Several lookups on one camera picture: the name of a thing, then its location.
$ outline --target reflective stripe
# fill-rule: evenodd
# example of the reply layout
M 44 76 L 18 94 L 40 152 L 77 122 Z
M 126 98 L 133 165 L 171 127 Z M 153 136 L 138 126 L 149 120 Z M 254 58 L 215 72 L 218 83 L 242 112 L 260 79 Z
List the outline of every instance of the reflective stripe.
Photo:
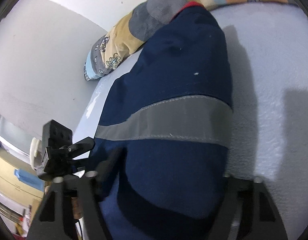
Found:
M 99 125 L 95 137 L 111 141 L 166 139 L 230 146 L 232 109 L 208 96 L 191 95 L 143 107 L 125 122 Z

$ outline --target navy blue jacket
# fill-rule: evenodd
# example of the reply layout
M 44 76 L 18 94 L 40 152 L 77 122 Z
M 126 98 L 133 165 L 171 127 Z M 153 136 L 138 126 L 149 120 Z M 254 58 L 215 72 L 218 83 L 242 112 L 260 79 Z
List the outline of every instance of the navy blue jacket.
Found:
M 141 108 L 190 95 L 215 98 L 231 109 L 231 94 L 223 31 L 204 8 L 185 8 L 114 82 L 99 125 L 121 124 Z M 88 170 L 115 147 L 127 150 L 100 203 L 114 240 L 203 238 L 223 197 L 227 147 L 171 138 L 95 141 Z

